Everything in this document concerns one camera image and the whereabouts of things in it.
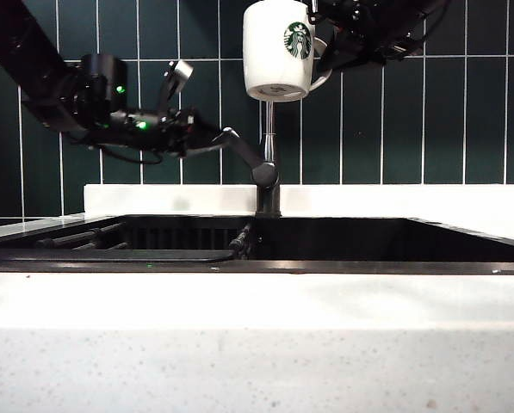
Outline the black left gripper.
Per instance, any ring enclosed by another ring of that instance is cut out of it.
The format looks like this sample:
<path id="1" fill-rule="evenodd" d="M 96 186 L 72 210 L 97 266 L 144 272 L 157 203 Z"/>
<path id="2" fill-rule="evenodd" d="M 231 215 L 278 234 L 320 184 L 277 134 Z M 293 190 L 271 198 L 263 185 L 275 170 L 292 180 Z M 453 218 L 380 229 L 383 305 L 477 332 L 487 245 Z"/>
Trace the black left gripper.
<path id="1" fill-rule="evenodd" d="M 127 109 L 110 115 L 108 144 L 186 158 L 227 146 L 221 133 L 219 126 L 191 108 L 166 114 Z"/>

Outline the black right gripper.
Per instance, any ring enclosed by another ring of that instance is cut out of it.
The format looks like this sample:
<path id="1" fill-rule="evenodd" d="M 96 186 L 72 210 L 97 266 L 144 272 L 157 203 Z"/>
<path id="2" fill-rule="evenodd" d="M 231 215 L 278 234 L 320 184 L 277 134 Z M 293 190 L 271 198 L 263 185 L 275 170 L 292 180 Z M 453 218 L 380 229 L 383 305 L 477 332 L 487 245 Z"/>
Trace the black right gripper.
<path id="1" fill-rule="evenodd" d="M 376 1 L 320 1 L 319 16 L 332 25 L 328 42 L 316 39 L 316 71 L 337 71 L 340 65 L 385 65 L 374 6 Z"/>

